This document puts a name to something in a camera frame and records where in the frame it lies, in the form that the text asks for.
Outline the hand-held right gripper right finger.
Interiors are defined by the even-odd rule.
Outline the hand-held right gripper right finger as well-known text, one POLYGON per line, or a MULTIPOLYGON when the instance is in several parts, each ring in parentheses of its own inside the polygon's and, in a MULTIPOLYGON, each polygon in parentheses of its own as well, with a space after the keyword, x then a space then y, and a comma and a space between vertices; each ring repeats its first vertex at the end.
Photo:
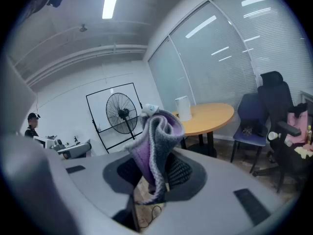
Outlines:
POLYGON ((285 202, 277 193, 234 164, 175 148, 182 158, 200 163, 207 174, 204 187, 191 200, 168 202, 144 235, 265 235, 287 218, 297 201, 285 202), (270 212, 253 225, 233 193, 249 189, 270 212))

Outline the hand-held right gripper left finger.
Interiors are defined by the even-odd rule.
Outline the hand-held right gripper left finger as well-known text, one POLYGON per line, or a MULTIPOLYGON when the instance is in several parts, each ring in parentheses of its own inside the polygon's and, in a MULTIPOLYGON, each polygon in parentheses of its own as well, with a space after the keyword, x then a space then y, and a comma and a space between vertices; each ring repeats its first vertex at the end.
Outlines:
POLYGON ((58 155, 16 135, 0 136, 0 177, 23 235, 136 235, 130 200, 108 216, 75 185, 58 155))

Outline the grey and purple cloth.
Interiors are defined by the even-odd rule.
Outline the grey and purple cloth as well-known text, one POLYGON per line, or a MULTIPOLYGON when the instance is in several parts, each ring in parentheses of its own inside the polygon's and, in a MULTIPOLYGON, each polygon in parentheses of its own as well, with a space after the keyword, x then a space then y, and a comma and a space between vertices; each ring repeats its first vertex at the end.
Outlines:
POLYGON ((123 147, 129 152, 146 181, 155 188, 148 200, 138 205, 164 202, 165 165, 172 149, 180 143, 185 129, 172 113, 153 104, 145 104, 140 113, 141 136, 123 147))

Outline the white electric kettle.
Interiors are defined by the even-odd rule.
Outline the white electric kettle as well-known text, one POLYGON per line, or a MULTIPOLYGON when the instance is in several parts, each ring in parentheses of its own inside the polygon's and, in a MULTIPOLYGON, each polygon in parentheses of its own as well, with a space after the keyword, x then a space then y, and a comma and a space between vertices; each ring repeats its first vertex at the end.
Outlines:
POLYGON ((190 121, 192 119, 191 104, 188 96, 182 96, 175 99, 178 116, 180 121, 190 121))

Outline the white desktop device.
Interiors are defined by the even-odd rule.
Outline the white desktop device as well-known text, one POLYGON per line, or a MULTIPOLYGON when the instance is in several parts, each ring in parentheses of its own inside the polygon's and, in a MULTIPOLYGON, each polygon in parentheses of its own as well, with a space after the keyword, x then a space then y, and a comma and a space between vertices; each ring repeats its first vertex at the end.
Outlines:
POLYGON ((45 149, 53 149, 60 152, 65 147, 60 139, 47 139, 38 136, 34 136, 33 139, 38 141, 45 149))

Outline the grey desktop equipment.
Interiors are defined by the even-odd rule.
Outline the grey desktop equipment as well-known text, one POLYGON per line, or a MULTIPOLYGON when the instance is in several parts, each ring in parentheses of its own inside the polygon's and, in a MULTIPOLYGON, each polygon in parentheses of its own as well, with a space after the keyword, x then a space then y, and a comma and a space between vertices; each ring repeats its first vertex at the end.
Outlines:
POLYGON ((87 140, 84 143, 76 144, 70 147, 65 147, 57 151, 59 155, 62 155, 64 159, 76 159, 76 158, 85 158, 86 154, 92 149, 90 140, 87 140))

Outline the round wooden table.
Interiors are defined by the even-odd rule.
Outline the round wooden table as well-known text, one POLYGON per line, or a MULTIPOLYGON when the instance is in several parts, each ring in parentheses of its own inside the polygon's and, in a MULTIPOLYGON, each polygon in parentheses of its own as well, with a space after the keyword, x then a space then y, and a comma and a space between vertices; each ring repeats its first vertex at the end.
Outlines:
POLYGON ((180 142, 181 148, 215 158, 213 132, 226 126, 234 116, 234 108, 225 103, 206 103, 191 106, 192 119, 183 122, 185 138, 197 136, 199 142, 189 147, 185 138, 180 142))

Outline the blue chair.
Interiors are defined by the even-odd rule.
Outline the blue chair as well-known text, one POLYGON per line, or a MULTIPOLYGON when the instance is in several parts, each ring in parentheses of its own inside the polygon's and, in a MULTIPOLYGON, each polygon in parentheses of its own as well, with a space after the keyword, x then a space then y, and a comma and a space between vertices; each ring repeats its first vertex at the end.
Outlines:
POLYGON ((269 114, 258 93, 244 94, 238 105, 237 113, 240 118, 240 125, 233 136, 234 144, 230 161, 232 162, 234 160, 235 153, 239 150, 240 144, 244 143, 255 146, 257 153, 250 169, 250 173, 252 173, 263 147, 266 146, 268 134, 266 121, 269 114))

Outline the pink bag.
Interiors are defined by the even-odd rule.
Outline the pink bag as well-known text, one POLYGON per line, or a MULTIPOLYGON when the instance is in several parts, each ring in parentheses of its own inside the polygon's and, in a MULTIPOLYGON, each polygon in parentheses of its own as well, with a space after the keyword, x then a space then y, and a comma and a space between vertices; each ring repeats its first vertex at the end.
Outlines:
POLYGON ((300 103, 288 110, 288 124, 298 129, 300 136, 293 137, 288 134, 288 141, 292 144, 306 143, 307 127, 308 127, 308 104, 300 103))

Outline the black office chair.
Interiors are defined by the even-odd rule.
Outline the black office chair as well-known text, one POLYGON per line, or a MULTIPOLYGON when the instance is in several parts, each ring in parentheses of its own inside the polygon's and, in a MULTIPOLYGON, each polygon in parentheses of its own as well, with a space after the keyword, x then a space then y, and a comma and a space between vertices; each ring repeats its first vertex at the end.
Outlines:
POLYGON ((253 176, 269 176, 276 172, 280 173, 280 179, 277 191, 280 191, 286 175, 291 176, 299 186, 303 184, 302 177, 308 176, 313 170, 313 156, 302 159, 295 152, 295 148, 304 146, 307 143, 292 144, 288 141, 287 135, 293 137, 300 136, 301 132, 288 124, 288 110, 296 106, 293 104, 288 84, 283 80, 281 73, 277 71, 267 72, 261 75, 263 84, 258 88, 258 95, 266 107, 270 129, 281 136, 273 141, 269 141, 272 151, 268 156, 277 164, 270 167, 253 172, 253 176))

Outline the long ceiling light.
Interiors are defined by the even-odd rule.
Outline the long ceiling light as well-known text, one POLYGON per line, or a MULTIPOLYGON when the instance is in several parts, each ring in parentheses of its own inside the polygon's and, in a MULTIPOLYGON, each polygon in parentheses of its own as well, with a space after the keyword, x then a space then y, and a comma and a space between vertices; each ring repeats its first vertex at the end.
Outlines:
POLYGON ((105 0, 103 6, 102 19, 111 19, 117 0, 105 0))

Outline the black pedestal fan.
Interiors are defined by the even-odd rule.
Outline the black pedestal fan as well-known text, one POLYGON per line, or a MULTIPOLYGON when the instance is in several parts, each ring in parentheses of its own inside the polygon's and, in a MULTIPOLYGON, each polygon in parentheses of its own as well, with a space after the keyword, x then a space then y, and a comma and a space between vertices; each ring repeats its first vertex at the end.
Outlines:
POLYGON ((112 94, 106 104, 106 115, 111 127, 120 134, 130 134, 135 139, 137 110, 129 97, 122 93, 112 94))

